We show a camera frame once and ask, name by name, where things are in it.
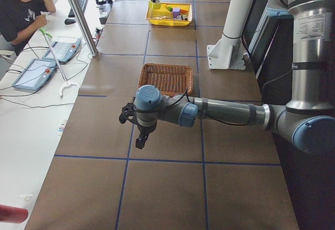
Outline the yellow clear tape roll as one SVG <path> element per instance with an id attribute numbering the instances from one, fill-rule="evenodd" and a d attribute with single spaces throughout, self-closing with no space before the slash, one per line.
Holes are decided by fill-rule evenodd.
<path id="1" fill-rule="evenodd" d="M 161 2 L 159 0 L 149 0 L 149 10 L 159 10 L 161 8 Z"/>

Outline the yellow plastic woven basket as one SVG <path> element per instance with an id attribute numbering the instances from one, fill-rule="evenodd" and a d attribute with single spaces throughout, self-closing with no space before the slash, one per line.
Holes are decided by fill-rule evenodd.
<path id="1" fill-rule="evenodd" d="M 182 19 L 173 19 L 172 12 L 167 7 L 180 8 Z M 193 19 L 193 9 L 191 4 L 183 3 L 166 3 L 161 2 L 159 10 L 147 9 L 146 20 L 152 25 L 159 26 L 188 26 Z"/>

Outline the brown wicker basket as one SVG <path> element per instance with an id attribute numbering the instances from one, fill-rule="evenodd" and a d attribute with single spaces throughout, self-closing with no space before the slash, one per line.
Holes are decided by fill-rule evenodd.
<path id="1" fill-rule="evenodd" d="M 146 63 L 142 66 L 138 88 L 153 85 L 161 94 L 175 96 L 193 91 L 193 69 L 185 65 Z"/>

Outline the purple toy block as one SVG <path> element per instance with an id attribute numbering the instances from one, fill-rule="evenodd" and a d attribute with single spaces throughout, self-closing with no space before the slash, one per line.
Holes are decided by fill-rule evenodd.
<path id="1" fill-rule="evenodd" d="M 182 19 L 180 8 L 177 8 L 177 7 L 173 8 L 172 9 L 172 15 L 173 15 L 173 19 Z"/>

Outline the black keyboard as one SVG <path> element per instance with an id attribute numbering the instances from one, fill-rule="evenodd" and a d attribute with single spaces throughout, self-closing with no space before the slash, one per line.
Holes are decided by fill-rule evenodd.
<path id="1" fill-rule="evenodd" d="M 85 12 L 88 0 L 77 0 L 77 1 L 79 3 L 79 6 L 80 6 L 82 12 Z M 74 13 L 73 9 L 70 9 L 70 12 L 68 14 L 68 18 L 74 18 L 74 17 L 75 17 L 75 13 Z"/>

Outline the black computer mouse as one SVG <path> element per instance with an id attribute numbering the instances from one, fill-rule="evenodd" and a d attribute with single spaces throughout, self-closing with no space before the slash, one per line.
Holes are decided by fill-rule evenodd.
<path id="1" fill-rule="evenodd" d="M 65 21 L 64 21 L 64 24 L 65 24 L 65 25 L 71 25 L 71 24 L 74 24 L 74 23 L 76 23 L 76 20 L 75 20 L 75 19 L 67 18 L 67 19 L 65 19 Z"/>

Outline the white reacher grabber stick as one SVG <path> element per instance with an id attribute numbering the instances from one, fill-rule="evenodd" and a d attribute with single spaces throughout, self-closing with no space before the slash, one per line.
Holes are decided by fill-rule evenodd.
<path id="1" fill-rule="evenodd" d="M 46 41 L 47 44 L 48 44 L 48 47 L 49 47 L 49 49 L 50 49 L 50 51 L 51 51 L 51 53 L 52 53 L 52 55 L 53 55 L 53 58 L 54 58 L 54 60 L 55 60 L 55 62 L 56 62 L 56 64 L 57 64 L 58 69 L 60 70 L 61 76 L 62 76 L 62 78 L 63 78 L 63 80 L 64 80 L 63 84 L 62 84 L 62 85 L 60 86 L 60 88 L 59 88 L 59 96 L 60 96 L 60 98 L 63 98 L 63 91 L 64 91 L 66 88 L 71 87 L 71 86 L 76 86 L 76 87 L 79 88 L 80 85 L 79 85 L 77 82 L 70 81 L 70 80 L 66 77 L 66 75 L 65 75 L 65 73 L 64 73 L 64 71 L 63 71 L 63 69 L 62 69 L 62 67 L 61 67 L 61 65 L 60 65 L 60 63 L 59 63 L 59 61 L 58 61 L 57 55 L 56 55 L 56 53 L 55 53 L 55 51 L 54 51 L 54 49 L 53 49 L 53 47 L 52 47 L 52 45 L 51 45 L 51 43 L 50 43 L 50 41 L 49 41 L 49 39 L 48 39 L 48 36 L 51 37 L 51 35 L 50 35 L 49 33 L 47 33 L 43 28 L 39 28 L 39 31 L 43 34 L 44 39 L 45 39 L 45 41 Z"/>

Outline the far teach pendant tablet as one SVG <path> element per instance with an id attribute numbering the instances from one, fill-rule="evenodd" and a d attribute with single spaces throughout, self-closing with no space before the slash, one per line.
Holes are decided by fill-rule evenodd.
<path id="1" fill-rule="evenodd" d="M 60 64 L 68 63 L 78 52 L 81 45 L 81 39 L 74 37 L 56 36 L 54 41 L 48 39 L 48 42 Z"/>

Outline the teach pendant tablet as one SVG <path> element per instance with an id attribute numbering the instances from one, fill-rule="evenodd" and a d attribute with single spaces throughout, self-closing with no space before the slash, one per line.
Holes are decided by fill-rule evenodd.
<path id="1" fill-rule="evenodd" d="M 41 89 L 52 77 L 57 64 L 54 60 L 33 59 L 13 82 L 12 87 L 25 91 Z"/>
<path id="2" fill-rule="evenodd" d="M 48 39 L 48 42 L 60 64 L 68 63 L 78 52 L 81 45 L 81 39 L 74 37 L 56 36 L 54 41 Z"/>

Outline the near teach pendant tablet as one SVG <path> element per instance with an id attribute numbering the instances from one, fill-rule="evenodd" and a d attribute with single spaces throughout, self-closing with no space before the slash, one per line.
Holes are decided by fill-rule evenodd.
<path id="1" fill-rule="evenodd" d="M 52 77 L 57 64 L 54 60 L 33 59 L 13 82 L 12 87 L 25 91 L 41 89 Z"/>

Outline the person in black shirt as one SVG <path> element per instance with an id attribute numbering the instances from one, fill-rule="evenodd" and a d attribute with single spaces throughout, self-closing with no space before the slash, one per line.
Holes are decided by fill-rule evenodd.
<path id="1" fill-rule="evenodd" d="M 53 0 L 1 0 L 1 35 L 19 55 L 33 34 L 56 12 Z"/>

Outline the red cylinder object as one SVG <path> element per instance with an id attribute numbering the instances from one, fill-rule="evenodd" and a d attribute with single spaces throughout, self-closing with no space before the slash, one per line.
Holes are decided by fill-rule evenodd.
<path id="1" fill-rule="evenodd" d="M 22 223 L 28 217 L 28 210 L 1 204 L 0 221 L 4 223 Z"/>

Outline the aluminium frame post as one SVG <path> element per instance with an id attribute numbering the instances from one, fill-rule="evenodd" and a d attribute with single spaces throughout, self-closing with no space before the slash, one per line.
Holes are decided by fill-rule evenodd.
<path id="1" fill-rule="evenodd" d="M 86 41 L 86 44 L 91 52 L 92 57 L 96 57 L 99 52 L 96 48 L 96 44 L 92 38 L 90 29 L 88 27 L 88 24 L 86 22 L 86 19 L 84 17 L 83 11 L 80 7 L 80 4 L 78 2 L 78 0 L 68 0 L 70 3 L 70 6 L 72 8 L 72 10 L 74 11 L 75 14 L 75 18 L 77 20 L 77 23 L 79 25 L 79 28 L 83 34 L 83 37 Z"/>

